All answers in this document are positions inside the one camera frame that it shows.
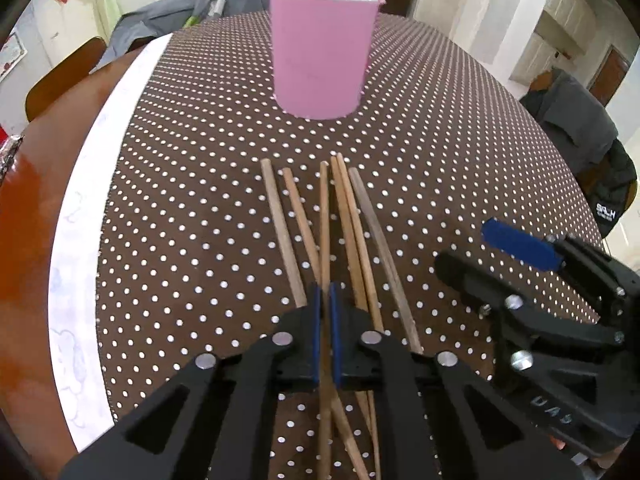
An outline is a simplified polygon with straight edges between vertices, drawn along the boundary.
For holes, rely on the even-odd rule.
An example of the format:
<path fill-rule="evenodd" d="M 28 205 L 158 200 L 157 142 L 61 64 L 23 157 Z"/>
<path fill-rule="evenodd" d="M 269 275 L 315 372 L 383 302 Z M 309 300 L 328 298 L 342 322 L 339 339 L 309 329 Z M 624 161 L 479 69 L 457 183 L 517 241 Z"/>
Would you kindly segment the person's left hand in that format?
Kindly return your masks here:
<path fill-rule="evenodd" d="M 556 437 L 550 436 L 550 441 L 560 451 L 562 451 L 562 449 L 565 448 L 566 443 L 562 440 L 557 439 Z"/>

